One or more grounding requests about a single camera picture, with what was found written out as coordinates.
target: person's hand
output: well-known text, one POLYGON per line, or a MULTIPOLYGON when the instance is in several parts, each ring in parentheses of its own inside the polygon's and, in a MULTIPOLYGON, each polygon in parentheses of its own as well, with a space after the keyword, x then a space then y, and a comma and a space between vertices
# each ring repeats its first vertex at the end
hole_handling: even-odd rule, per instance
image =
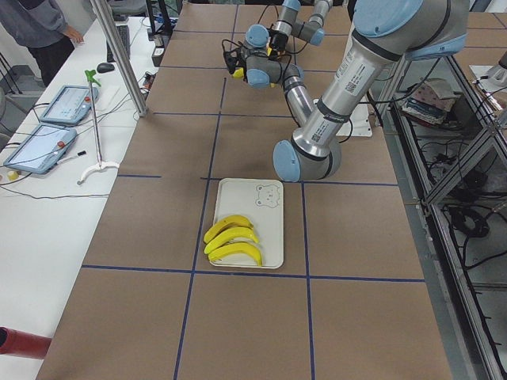
POLYGON ((84 42, 82 34, 76 29, 72 28, 70 25, 68 25, 67 28, 63 31, 63 34, 78 44, 84 42))

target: stand base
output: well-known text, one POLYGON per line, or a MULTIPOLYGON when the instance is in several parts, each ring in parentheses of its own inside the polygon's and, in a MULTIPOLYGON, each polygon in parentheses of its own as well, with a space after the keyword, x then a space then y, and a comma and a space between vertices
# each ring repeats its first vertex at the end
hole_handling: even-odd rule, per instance
POLYGON ((97 164, 90 166, 88 169, 86 169, 83 172, 83 174, 81 175, 81 178, 78 181, 78 184, 79 185, 82 184, 91 173, 101 172, 102 170, 106 170, 107 168, 117 168, 118 169, 118 168, 120 168, 120 164, 118 164, 116 162, 112 162, 112 161, 98 162, 97 164))

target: person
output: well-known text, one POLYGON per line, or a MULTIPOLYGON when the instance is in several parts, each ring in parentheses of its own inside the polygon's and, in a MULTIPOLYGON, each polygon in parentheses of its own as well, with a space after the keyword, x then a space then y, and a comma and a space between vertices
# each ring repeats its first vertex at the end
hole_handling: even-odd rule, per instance
POLYGON ((0 9, 0 23, 28 48, 48 86, 74 50, 72 41, 83 42, 81 33, 68 25, 55 0, 0 0, 0 9))

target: white stand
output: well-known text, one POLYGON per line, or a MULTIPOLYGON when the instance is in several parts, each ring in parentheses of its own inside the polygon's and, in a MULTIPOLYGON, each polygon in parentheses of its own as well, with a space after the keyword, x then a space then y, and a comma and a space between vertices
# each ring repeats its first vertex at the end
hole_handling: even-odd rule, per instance
POLYGON ((95 98, 93 97, 93 87, 91 80, 88 81, 88 85, 90 87, 90 98, 92 101, 92 116, 93 116, 93 132, 95 133, 95 146, 97 148, 97 164, 91 165, 88 169, 86 169, 81 178, 78 180, 78 184, 82 184, 85 179, 94 172, 101 172, 107 168, 119 168, 120 164, 112 161, 103 161, 102 160, 102 151, 101 151, 101 140, 98 135, 98 123, 97 123, 97 113, 95 112, 95 98))

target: gray shirt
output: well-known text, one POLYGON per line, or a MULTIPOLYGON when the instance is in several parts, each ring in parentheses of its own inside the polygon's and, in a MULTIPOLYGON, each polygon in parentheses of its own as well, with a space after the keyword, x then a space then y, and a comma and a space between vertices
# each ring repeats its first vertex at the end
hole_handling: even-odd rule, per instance
POLYGON ((67 28, 55 0, 0 0, 0 23, 27 48, 52 45, 63 38, 67 28))

